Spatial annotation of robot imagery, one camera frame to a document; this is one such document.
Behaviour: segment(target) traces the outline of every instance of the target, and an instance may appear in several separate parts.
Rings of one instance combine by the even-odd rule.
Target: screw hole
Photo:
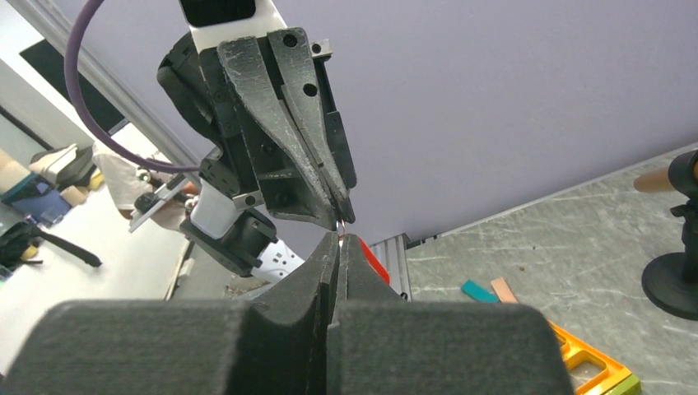
[[[298,44],[298,39],[294,35],[284,35],[283,43],[288,48],[293,48]]]
[[[303,92],[305,92],[306,95],[313,97],[318,94],[318,87],[313,84],[305,84],[303,85]]]

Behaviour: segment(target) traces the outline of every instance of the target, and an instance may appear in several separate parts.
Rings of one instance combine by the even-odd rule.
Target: red object
[[[383,265],[380,264],[380,261],[375,257],[375,255],[373,255],[373,251],[371,251],[369,246],[364,243],[364,240],[359,238],[359,241],[361,242],[361,248],[364,250],[366,260],[369,261],[369,265],[380,276],[380,278],[385,281],[386,284],[390,285],[390,275],[388,274],[388,271],[385,270],[385,267],[383,267]]]

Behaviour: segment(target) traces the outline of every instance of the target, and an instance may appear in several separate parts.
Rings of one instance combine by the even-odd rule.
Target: robotic arm
[[[254,207],[329,230],[355,220],[356,172],[324,66],[329,42],[287,28],[270,0],[180,3],[191,31],[158,82],[216,145],[180,229],[229,270],[280,281],[303,260]]]

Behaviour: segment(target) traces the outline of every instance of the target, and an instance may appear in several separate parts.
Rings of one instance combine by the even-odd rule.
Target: green block
[[[616,387],[609,389],[603,395],[636,395],[641,390],[640,379],[631,374],[627,379],[621,381]]]

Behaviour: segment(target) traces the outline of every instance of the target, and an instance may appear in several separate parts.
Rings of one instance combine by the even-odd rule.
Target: wooden handle
[[[698,179],[698,163],[693,167],[693,175]],[[669,182],[668,167],[642,174],[635,179],[633,185],[638,191],[646,193],[671,192],[676,190],[672,183]]]

